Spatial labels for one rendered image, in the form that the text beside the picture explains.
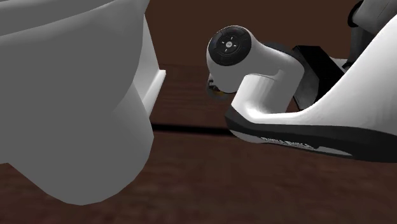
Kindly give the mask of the black robot stand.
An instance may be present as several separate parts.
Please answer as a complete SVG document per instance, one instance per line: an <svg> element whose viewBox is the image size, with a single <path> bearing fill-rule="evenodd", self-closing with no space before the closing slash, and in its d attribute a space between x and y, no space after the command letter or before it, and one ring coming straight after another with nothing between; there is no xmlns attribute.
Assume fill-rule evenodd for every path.
<svg viewBox="0 0 397 224"><path fill-rule="evenodd" d="M293 52L305 69L293 96L299 110L304 110L322 98L344 72L320 46L296 45Z"/></svg>

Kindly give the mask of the white toilet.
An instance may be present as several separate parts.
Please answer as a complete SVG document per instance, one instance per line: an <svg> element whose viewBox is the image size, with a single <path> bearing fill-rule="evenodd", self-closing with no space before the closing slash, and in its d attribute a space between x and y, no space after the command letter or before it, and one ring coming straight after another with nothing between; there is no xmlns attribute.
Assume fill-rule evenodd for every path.
<svg viewBox="0 0 397 224"><path fill-rule="evenodd" d="M149 2L0 0L0 164L79 206L136 178L165 77Z"/></svg>

